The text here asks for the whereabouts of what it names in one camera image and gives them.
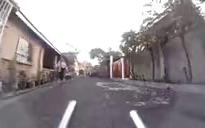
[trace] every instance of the window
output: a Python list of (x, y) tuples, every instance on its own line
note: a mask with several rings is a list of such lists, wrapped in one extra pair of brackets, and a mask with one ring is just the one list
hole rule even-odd
[(19, 39), (19, 44), (16, 50), (16, 60), (20, 63), (31, 64), (31, 46), (25, 39)]

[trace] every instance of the road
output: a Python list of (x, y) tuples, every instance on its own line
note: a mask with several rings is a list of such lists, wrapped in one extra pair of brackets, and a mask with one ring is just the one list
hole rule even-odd
[(2, 101), (0, 128), (56, 128), (69, 100), (77, 101), (69, 128), (135, 128), (133, 109), (147, 128), (205, 127), (204, 97), (85, 77)]

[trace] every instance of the house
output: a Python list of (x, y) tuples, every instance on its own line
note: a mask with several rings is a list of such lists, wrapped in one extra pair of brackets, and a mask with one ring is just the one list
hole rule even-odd
[(0, 85), (10, 91), (20, 81), (34, 85), (52, 77), (60, 52), (20, 11), (9, 15), (0, 46)]

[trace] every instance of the white lane marking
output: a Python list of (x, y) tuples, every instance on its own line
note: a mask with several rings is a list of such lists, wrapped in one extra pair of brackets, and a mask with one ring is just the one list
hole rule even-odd
[(69, 102), (69, 105), (66, 108), (66, 111), (62, 117), (62, 120), (61, 120), (58, 128), (68, 128), (68, 124), (69, 124), (70, 118), (72, 116), (72, 113), (75, 109), (75, 106), (76, 106), (75, 100), (72, 100)]
[(134, 121), (137, 128), (146, 128), (146, 126), (142, 122), (142, 119), (138, 116), (136, 110), (131, 110), (130, 116), (131, 116), (132, 120)]

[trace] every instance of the tree trunk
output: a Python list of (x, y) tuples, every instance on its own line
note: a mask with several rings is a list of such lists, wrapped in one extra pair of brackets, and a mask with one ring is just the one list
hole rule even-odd
[(187, 82), (192, 82), (191, 61), (189, 58), (188, 49), (187, 49), (186, 44), (185, 44), (184, 32), (180, 35), (180, 38), (181, 38), (182, 46), (184, 48), (185, 56), (186, 56), (187, 63), (188, 63), (188, 73), (187, 73), (188, 77), (186, 77), (186, 79), (187, 79)]
[(155, 60), (154, 60), (154, 54), (152, 48), (149, 49), (150, 55), (151, 55), (151, 61), (152, 61), (152, 79), (155, 79)]
[(132, 76), (132, 79), (136, 79), (135, 73), (134, 73), (134, 64), (132, 63), (132, 55), (130, 55), (129, 59), (130, 59), (130, 66), (131, 66), (130, 67), (131, 68), (130, 75)]

